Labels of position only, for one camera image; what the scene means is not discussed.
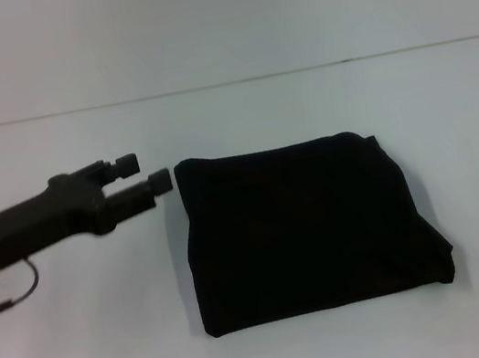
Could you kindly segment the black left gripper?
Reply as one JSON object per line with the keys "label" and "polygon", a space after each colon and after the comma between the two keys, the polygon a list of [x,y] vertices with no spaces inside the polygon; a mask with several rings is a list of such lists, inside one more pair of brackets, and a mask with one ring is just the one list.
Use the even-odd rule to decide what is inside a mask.
{"label": "black left gripper", "polygon": [[106,184],[140,172],[134,153],[114,163],[99,161],[52,177],[42,193],[0,212],[0,270],[66,237],[92,233],[103,208],[113,224],[155,208],[156,197],[174,189],[169,169],[105,198]]}

